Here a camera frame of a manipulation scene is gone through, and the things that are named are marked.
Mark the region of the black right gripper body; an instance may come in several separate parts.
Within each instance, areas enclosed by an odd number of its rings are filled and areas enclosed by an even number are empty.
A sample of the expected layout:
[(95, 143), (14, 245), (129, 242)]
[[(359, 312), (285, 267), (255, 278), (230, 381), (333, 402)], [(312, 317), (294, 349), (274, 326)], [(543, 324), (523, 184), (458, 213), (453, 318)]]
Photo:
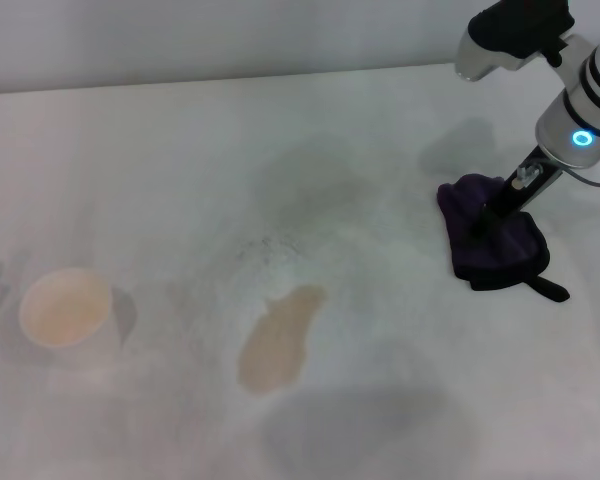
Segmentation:
[(522, 210), (562, 174), (561, 168), (540, 147), (518, 165), (498, 193), (483, 207), (488, 218), (505, 219)]

